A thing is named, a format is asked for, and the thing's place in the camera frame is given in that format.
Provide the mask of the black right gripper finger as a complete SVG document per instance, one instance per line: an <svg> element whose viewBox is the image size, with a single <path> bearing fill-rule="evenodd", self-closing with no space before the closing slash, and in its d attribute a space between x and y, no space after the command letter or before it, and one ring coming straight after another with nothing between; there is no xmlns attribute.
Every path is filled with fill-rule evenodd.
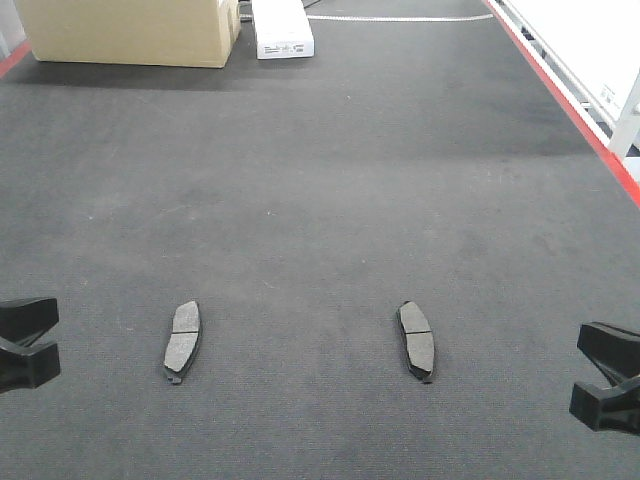
<svg viewBox="0 0 640 480"><path fill-rule="evenodd" d="M584 323L577 347L611 385L639 375L638 331L603 322Z"/></svg>
<svg viewBox="0 0 640 480"><path fill-rule="evenodd" d="M639 376L609 388L577 382L569 412L593 431L639 432Z"/></svg>

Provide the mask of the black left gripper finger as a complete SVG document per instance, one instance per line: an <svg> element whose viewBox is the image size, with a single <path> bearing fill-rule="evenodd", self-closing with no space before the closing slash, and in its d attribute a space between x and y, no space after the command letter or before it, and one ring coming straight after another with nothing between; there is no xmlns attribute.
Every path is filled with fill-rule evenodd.
<svg viewBox="0 0 640 480"><path fill-rule="evenodd" d="M1 337L19 346L31 346L59 322L54 297L1 302Z"/></svg>
<svg viewBox="0 0 640 480"><path fill-rule="evenodd" d="M1 393L38 388L60 373L57 343L24 347L1 339Z"/></svg>

